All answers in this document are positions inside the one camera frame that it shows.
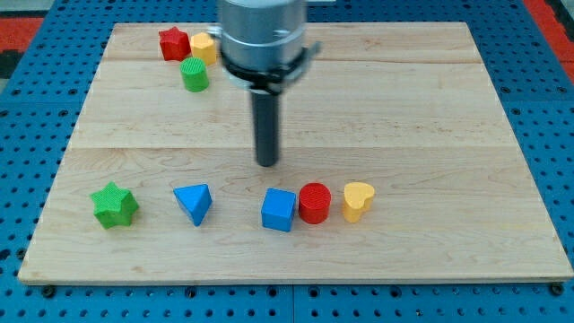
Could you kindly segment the black clamp ring mount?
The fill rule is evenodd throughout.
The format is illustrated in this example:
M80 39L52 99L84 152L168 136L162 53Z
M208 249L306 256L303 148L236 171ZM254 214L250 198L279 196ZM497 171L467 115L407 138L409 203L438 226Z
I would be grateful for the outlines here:
M222 66L239 88L279 95L296 83L321 52L319 41L306 47L305 27L225 29L212 25L208 34L220 41Z

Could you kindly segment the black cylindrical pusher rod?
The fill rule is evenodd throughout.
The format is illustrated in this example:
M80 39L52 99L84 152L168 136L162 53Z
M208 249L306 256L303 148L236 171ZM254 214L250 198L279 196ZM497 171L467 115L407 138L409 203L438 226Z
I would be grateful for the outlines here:
M274 166L279 159L279 97L250 93L257 164Z

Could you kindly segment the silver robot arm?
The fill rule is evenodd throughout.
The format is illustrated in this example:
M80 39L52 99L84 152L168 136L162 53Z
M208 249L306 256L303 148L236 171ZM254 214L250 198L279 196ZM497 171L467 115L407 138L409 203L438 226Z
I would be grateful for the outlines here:
M280 156L280 106L284 91L308 70L322 44L305 45L303 0L221 0L208 34L219 41L224 71L249 92L255 158L263 167Z

